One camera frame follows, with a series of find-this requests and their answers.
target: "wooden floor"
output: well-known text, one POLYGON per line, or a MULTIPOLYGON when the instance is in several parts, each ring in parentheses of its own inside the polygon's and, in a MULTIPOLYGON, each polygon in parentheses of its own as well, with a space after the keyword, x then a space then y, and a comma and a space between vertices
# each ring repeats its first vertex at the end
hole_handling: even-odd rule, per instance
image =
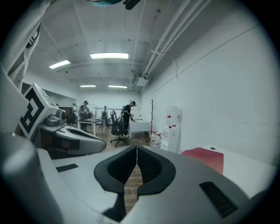
MULTIPOLYGON (((126 143, 120 142, 118 146, 115 147, 116 142, 110 143, 111 140, 117 138, 117 136, 111 134, 111 128, 112 126, 108 126, 105 129, 105 133, 103 133, 103 125, 96 125, 96 137, 103 139, 107 143, 107 146, 104 151, 114 150, 126 145, 126 143)), ((91 132, 91 126, 87 126, 87 131, 93 134, 91 132)), ((132 138, 128 139, 128 145, 149 145, 149 144, 150 144, 150 139, 148 134, 146 133, 133 134, 132 138)), ((136 165, 135 169, 133 170, 131 176, 129 177, 124 187, 124 191, 125 191, 124 200, 126 205, 126 213, 129 213, 129 211, 137 202, 137 188, 141 185, 143 185, 142 175, 138 165, 136 165)))

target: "white robot panel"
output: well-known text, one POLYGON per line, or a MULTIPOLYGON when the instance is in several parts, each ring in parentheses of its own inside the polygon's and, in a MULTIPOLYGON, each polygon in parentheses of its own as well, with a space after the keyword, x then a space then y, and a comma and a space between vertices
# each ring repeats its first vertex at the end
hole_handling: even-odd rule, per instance
POLYGON ((28 99, 29 104, 27 112, 20 118, 19 126, 28 139, 31 139, 38 124, 43 122, 49 115, 55 116, 59 113, 58 117, 62 118, 61 121, 65 123, 65 118, 63 117, 65 112, 60 110, 37 84, 33 83, 24 96, 28 99))

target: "red object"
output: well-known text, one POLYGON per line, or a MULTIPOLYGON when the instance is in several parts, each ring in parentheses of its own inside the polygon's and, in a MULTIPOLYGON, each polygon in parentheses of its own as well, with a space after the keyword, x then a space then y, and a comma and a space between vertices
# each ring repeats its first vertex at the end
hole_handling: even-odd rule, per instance
POLYGON ((192 158, 198 159, 221 174, 223 174, 224 172, 223 153, 215 152, 203 148, 195 148, 195 149, 183 151, 181 155, 190 156, 192 158))

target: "ceiling pipe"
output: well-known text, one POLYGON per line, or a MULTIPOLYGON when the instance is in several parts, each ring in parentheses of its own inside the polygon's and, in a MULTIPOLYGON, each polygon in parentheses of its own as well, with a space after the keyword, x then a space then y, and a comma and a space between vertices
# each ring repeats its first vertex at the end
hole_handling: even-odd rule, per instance
POLYGON ((142 12, 141 12, 140 21, 139 21, 139 26, 138 26, 138 31, 137 31, 137 37, 136 37, 136 41, 135 41, 135 47, 134 47, 134 53, 133 53, 133 59, 132 59, 132 66, 131 66, 131 72, 130 72, 129 91, 130 91, 130 86, 131 86, 132 70, 133 70, 133 66, 134 66, 134 58, 135 58, 135 53, 136 53, 136 48, 137 48, 137 41, 138 41, 138 37, 139 37, 139 30, 140 30, 140 26, 141 26, 141 21, 142 21, 142 16, 143 16, 145 4, 146 4, 146 0, 144 0, 144 3, 143 3, 142 12))
MULTIPOLYGON (((181 29, 181 31, 173 38, 173 40, 170 42, 170 44, 165 47, 165 51, 163 52, 164 54, 170 49, 170 47, 174 44, 174 42, 179 38, 179 36, 187 29, 187 27, 192 23, 192 21, 198 16, 198 14, 209 4, 211 0, 207 0, 201 7, 200 9, 192 16, 192 18, 186 23, 186 25, 183 27, 183 29, 181 29)), ((158 58, 158 60, 153 64, 153 66, 149 69, 149 74, 147 76, 149 76, 151 74, 151 72, 154 70, 154 68, 156 67, 156 65, 159 63, 159 61, 161 60, 162 56, 160 56, 158 58)))
MULTIPOLYGON (((189 19, 189 17, 192 15, 192 13, 198 8, 198 6, 203 2, 204 0, 198 0, 194 3, 194 5, 191 7, 190 10, 188 10, 188 12, 185 14, 184 18, 180 21, 180 23, 178 24, 178 26, 176 27, 176 29, 171 33, 170 37, 168 38, 167 42, 165 43, 165 45, 163 46, 163 48, 161 49, 162 53, 165 53, 165 49, 168 47, 168 45, 170 44, 171 40, 174 38, 174 36, 178 33, 178 31, 181 29, 181 27, 184 25, 184 23, 189 19)), ((151 73, 152 69, 154 68, 155 64, 158 63, 158 61, 162 58, 161 55, 157 55, 156 59, 154 61, 154 63, 152 64, 152 66, 149 68, 149 70, 147 71, 148 74, 151 73)))
MULTIPOLYGON (((172 29, 174 23, 177 21, 177 19, 179 18, 179 16, 183 13, 183 11, 187 8, 188 4, 190 3, 191 0, 185 0, 179 7, 179 9, 176 11, 175 15, 173 16, 173 18, 170 20, 168 26, 166 27, 165 31, 163 32, 160 40, 158 41, 156 48, 154 49, 154 51, 158 51, 160 46, 162 45, 164 39, 166 38, 166 36, 168 35, 168 33, 170 32, 170 30, 172 29)), ((147 73, 148 68, 150 67, 152 61, 154 60, 154 53, 152 53, 150 60, 144 70, 144 74, 147 73)))
MULTIPOLYGON (((171 6, 173 3, 174 3, 174 1, 170 1, 170 2, 169 2, 169 4, 168 4, 168 6, 167 6, 167 8, 166 8, 166 10, 165 10, 165 12, 164 12, 164 14, 162 15, 160 21, 159 21, 157 24, 159 24, 159 25, 162 24, 163 20, 165 19, 166 14, 168 13, 168 11, 169 11, 169 9, 170 9, 170 6, 171 6)), ((155 29, 155 30, 156 30, 156 32, 154 31, 153 34, 152 34, 152 40, 151 40, 151 42, 150 42, 150 44, 149 44, 149 48, 148 48, 147 53, 146 53, 145 58, 144 58, 142 71, 144 71, 144 69, 145 69, 145 64, 146 64, 146 62, 147 62, 147 60, 148 60, 148 58, 149 58, 149 53, 151 52, 151 49, 154 47, 154 45, 155 45, 155 43, 156 43, 155 33, 157 33, 157 31, 159 30, 159 27, 158 27, 157 29, 155 29)))
MULTIPOLYGON (((51 32, 48 30, 48 28, 45 26, 45 25, 43 25, 43 24, 41 24, 41 27, 42 27, 42 29, 46 32, 46 34, 47 34, 47 36, 50 38, 50 40, 52 41, 52 43, 53 43, 53 45, 55 46, 55 48, 56 48, 56 50, 58 51, 58 52, 60 52, 62 55, 63 55, 63 57, 65 58, 65 59, 67 59, 68 57, 67 57, 67 55, 63 52, 63 50, 61 50, 61 49, 59 49, 58 48, 58 46, 57 46, 57 42, 56 42, 56 40, 54 39, 54 37, 53 37, 53 35, 51 34, 51 32)), ((67 70, 68 72, 71 72, 72 74, 74 74, 78 79, 80 79, 82 82, 85 82, 84 81, 84 77, 80 74, 80 77, 76 74, 76 73, 74 73, 73 71, 71 71, 71 70, 69 70, 68 68, 64 68, 64 70, 67 70)))

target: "white wall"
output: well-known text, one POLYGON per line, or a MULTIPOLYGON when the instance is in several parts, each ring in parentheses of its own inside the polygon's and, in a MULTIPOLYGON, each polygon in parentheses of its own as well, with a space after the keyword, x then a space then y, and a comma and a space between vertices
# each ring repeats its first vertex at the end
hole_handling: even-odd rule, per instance
POLYGON ((60 94, 53 93, 50 91, 46 91, 46 93, 55 104, 59 105, 59 107, 71 107, 73 103, 77 104, 77 99, 62 96, 60 94))
POLYGON ((23 82, 29 85, 36 83, 42 89, 77 99, 77 89, 74 89, 66 81, 61 81, 59 77, 53 79, 51 77, 44 78, 43 75, 38 75, 27 70, 23 82))
POLYGON ((279 65, 258 22, 212 1, 174 44, 142 91, 142 114, 162 131, 166 108, 182 108, 181 151, 213 144, 275 164, 279 154, 279 65), (178 78, 172 65, 178 61, 178 78))
POLYGON ((139 93, 128 92, 125 89, 86 89, 81 88, 79 90, 78 106, 81 106, 83 102, 87 100, 89 104, 96 104, 96 115, 101 117, 101 111, 104 106, 107 106, 108 114, 115 110, 117 116, 123 108, 123 105, 127 105, 131 100, 136 102, 136 107, 131 108, 131 113, 134 114, 134 118, 139 118, 141 108, 141 97, 139 93))

